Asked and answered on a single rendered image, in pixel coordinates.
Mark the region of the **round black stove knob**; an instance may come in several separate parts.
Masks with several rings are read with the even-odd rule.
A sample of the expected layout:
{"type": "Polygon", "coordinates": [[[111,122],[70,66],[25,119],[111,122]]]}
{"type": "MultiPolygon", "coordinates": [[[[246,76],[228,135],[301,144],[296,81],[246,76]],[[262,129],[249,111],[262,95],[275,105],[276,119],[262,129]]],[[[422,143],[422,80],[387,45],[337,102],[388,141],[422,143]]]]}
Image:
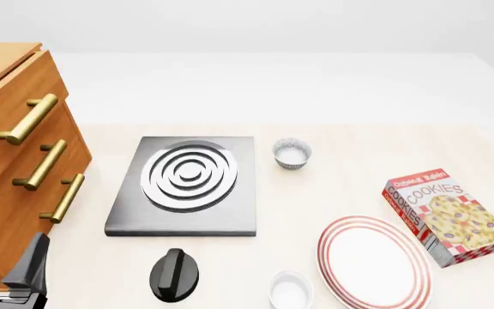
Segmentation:
{"type": "Polygon", "coordinates": [[[195,291],[199,278],[196,260],[182,249],[172,248],[153,266],[149,285],[159,300],[177,303],[195,291]]]}

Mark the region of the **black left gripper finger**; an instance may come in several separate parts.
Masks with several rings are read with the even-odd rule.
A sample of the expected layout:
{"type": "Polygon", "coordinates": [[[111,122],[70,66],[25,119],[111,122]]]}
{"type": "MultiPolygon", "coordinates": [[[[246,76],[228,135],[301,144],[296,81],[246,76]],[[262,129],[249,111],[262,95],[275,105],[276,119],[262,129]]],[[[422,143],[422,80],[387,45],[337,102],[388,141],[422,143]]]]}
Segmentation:
{"type": "Polygon", "coordinates": [[[9,290],[46,292],[45,266],[50,239],[44,233],[36,233],[19,262],[2,279],[9,290]]]}

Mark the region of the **wide wooden drawer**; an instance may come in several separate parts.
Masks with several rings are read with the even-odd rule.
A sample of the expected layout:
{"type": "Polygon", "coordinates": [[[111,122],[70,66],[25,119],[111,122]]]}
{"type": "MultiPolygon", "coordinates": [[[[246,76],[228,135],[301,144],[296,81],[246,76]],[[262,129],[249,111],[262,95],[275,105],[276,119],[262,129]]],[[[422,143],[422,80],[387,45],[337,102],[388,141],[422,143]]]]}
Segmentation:
{"type": "Polygon", "coordinates": [[[40,100],[46,94],[55,94],[64,101],[68,91],[57,66],[48,51],[34,53],[24,64],[0,81],[0,101],[7,105],[19,100],[40,100]]]}

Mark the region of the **printed cookies box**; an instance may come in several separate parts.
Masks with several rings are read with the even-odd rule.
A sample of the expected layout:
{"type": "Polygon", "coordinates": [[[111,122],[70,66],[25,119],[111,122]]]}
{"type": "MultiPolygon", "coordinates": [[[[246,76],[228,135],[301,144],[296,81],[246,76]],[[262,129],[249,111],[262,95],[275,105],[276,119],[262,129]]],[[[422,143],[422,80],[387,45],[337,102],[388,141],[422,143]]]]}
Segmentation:
{"type": "Polygon", "coordinates": [[[494,252],[494,215],[443,169],[390,179],[382,195],[439,267],[494,252]]]}

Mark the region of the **white plate with red rings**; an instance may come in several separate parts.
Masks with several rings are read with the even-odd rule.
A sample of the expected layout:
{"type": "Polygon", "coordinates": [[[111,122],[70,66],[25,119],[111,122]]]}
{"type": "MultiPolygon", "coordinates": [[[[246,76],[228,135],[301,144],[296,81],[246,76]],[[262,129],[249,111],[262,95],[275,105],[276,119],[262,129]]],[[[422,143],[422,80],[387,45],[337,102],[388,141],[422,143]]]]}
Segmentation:
{"type": "Polygon", "coordinates": [[[316,245],[323,282],[347,309],[426,309],[433,277],[425,252],[397,226],[368,215],[328,224],[316,245]]]}

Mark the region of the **patterned black and white bowl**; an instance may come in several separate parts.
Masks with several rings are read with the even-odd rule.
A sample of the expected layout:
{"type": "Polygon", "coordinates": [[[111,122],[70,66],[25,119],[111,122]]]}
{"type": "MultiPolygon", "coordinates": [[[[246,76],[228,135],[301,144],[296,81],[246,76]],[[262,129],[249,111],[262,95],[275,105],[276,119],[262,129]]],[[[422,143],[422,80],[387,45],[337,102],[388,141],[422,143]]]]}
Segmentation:
{"type": "Polygon", "coordinates": [[[288,170],[302,168],[312,156],[312,148],[308,143],[297,138],[281,138],[272,147],[276,163],[288,170]]]}

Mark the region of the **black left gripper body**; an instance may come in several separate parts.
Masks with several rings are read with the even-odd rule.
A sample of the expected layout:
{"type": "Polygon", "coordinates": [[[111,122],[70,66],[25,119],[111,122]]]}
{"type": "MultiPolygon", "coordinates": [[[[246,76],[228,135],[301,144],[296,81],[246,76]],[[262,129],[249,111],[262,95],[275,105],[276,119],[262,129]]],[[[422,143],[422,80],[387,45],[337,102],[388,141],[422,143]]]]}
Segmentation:
{"type": "Polygon", "coordinates": [[[0,309],[45,309],[47,298],[30,289],[0,289],[0,309]]]}

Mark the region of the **flat stove plate with rings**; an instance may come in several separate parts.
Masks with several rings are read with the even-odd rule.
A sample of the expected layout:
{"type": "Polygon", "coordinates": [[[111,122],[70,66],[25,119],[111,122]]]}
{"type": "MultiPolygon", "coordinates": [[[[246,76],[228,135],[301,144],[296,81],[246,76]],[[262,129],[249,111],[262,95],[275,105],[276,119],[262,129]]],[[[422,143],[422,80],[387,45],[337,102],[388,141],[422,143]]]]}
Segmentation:
{"type": "Polygon", "coordinates": [[[105,235],[256,236],[254,138],[141,138],[105,235]]]}

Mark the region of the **plain white bowl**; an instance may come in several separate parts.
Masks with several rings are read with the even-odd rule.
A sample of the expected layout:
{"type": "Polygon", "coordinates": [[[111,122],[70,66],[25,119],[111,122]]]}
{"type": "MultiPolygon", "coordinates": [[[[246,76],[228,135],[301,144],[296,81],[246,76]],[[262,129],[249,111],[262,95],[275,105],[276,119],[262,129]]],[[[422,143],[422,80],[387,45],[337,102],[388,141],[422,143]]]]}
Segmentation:
{"type": "Polygon", "coordinates": [[[310,309],[314,290],[301,273],[282,270],[269,283],[268,300],[272,309],[310,309]]]}

